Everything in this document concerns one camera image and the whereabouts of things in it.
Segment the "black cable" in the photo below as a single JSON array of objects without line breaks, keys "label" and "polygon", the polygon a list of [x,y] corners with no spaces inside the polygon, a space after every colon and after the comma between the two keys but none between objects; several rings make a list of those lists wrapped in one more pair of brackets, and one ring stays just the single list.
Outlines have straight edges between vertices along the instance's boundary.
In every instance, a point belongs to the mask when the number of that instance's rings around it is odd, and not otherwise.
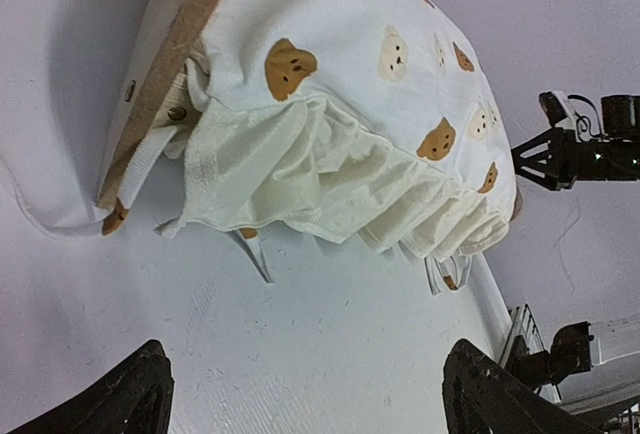
[{"label": "black cable", "polygon": [[585,128],[583,127],[583,130],[580,131],[580,129],[578,129],[578,138],[580,139],[580,141],[584,142],[584,140],[581,137],[581,133],[584,132],[588,132],[589,135],[594,138],[594,139],[598,139],[600,142],[602,142],[605,138],[604,135],[604,131],[602,129],[602,121],[600,120],[600,114],[598,113],[598,109],[596,108],[595,104],[593,102],[591,102],[591,100],[589,100],[588,98],[581,96],[579,94],[571,94],[570,96],[567,96],[567,98],[569,100],[576,100],[576,101],[580,101],[580,102],[584,102],[585,104],[589,105],[591,107],[591,109],[593,109],[593,112],[596,114],[596,121],[598,121],[598,130],[600,131],[599,134],[594,135],[591,132],[591,119],[587,116],[582,116],[580,114],[578,114],[576,112],[576,115],[578,116],[578,121],[576,124],[579,124],[580,122],[584,123]]}]

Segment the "white garment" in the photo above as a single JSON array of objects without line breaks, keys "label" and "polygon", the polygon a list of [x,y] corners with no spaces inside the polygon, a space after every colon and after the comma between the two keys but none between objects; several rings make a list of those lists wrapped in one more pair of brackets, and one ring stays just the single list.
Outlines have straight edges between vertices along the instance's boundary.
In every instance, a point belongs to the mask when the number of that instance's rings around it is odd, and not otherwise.
[{"label": "white garment", "polygon": [[439,260],[506,235],[516,186],[497,106],[429,0],[221,0],[202,44],[186,203],[165,235],[283,220]]}]

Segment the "white wall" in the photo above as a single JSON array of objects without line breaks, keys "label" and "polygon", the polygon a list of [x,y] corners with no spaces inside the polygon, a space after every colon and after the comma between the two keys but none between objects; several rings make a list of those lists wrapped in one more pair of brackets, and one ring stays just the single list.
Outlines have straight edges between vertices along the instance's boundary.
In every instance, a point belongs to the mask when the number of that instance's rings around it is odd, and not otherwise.
[{"label": "white wall", "polygon": [[[640,94],[640,0],[434,1],[478,51],[514,145],[548,128],[542,91],[582,93],[598,104],[609,94]],[[521,187],[522,218],[487,255],[507,303],[531,304],[547,342],[565,324],[640,310],[640,184],[580,183],[563,193],[525,180]],[[629,379],[638,362],[574,377],[565,397]]]}]

